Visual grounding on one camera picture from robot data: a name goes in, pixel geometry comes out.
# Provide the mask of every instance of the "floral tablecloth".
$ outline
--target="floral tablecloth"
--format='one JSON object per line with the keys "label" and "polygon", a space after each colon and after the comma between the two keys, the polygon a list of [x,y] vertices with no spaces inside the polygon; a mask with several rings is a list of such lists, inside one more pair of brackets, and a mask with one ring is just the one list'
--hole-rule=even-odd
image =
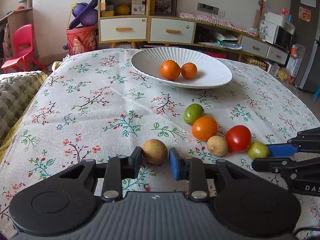
{"label": "floral tablecloth", "polygon": [[[130,155],[136,146],[157,138],[183,156],[215,163],[217,158],[210,155],[206,143],[193,138],[191,127],[183,121],[183,112],[192,103],[201,104],[217,120],[219,135],[243,124],[253,140],[266,144],[284,143],[297,131],[320,125],[305,104],[260,68],[221,59],[233,73],[228,85],[183,89],[136,72],[130,64],[136,52],[107,49],[71,56],[42,85],[0,167],[0,230],[7,236],[16,233],[8,207],[17,192],[86,158],[104,163],[116,155]],[[303,154],[295,159],[312,157]],[[252,171],[245,153],[224,158]],[[280,175],[259,175],[286,187]],[[213,181],[208,183],[214,195]],[[172,178],[169,163],[144,162],[137,179],[123,181],[124,192],[187,189],[186,181]],[[297,198],[302,205],[297,226],[319,227],[319,198]]]}

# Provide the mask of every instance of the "red plastic chair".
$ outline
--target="red plastic chair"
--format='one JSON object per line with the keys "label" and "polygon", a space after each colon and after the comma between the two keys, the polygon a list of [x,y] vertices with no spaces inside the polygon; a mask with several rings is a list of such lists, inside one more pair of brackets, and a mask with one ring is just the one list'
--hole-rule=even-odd
{"label": "red plastic chair", "polygon": [[34,31],[33,25],[28,24],[24,25],[18,30],[16,30],[11,37],[12,47],[14,48],[15,55],[13,59],[7,60],[3,65],[2,69],[6,73],[8,68],[13,68],[16,71],[22,71],[22,69],[18,66],[18,64],[23,63],[23,70],[28,71],[28,60],[32,61],[39,67],[44,70],[48,70],[47,67],[41,64],[38,60],[33,57],[34,53]]}

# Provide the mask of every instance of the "white bowl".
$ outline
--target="white bowl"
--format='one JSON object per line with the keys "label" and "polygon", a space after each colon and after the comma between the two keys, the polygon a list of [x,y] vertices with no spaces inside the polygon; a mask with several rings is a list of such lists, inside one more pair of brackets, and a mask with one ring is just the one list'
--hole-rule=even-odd
{"label": "white bowl", "polygon": [[[177,62],[180,67],[188,62],[194,63],[198,68],[196,78],[186,79],[180,75],[175,81],[166,79],[160,73],[160,66],[169,59]],[[211,56],[190,49],[157,47],[141,50],[132,56],[131,64],[139,73],[176,87],[215,88],[232,80],[232,72],[226,65]]]}

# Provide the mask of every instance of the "orange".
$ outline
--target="orange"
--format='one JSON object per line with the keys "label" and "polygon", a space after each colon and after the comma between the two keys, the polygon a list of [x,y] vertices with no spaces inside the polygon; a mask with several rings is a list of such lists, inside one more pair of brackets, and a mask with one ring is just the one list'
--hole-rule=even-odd
{"label": "orange", "polygon": [[187,79],[195,78],[197,76],[197,73],[197,66],[191,62],[185,63],[181,68],[181,75]]}
{"label": "orange", "polygon": [[180,76],[180,71],[181,71],[181,69],[180,69],[179,65],[176,62],[174,62],[173,60],[166,60],[160,66],[161,74],[165,78],[167,78],[171,81],[177,79]]}
{"label": "orange", "polygon": [[217,132],[218,124],[209,116],[200,117],[192,126],[192,135],[200,141],[209,140],[210,137],[217,135]]}

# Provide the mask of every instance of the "refrigerator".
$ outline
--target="refrigerator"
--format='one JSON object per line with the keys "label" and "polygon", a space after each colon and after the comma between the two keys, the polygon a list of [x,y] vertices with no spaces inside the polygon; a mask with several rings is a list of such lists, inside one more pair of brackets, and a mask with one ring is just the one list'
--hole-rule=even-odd
{"label": "refrigerator", "polygon": [[[300,69],[294,82],[296,87],[310,92],[316,92],[320,84],[320,13],[319,1],[316,7],[301,3],[301,0],[291,0],[290,14],[296,27],[294,43],[306,48]],[[299,19],[299,8],[311,11],[310,21]]]}

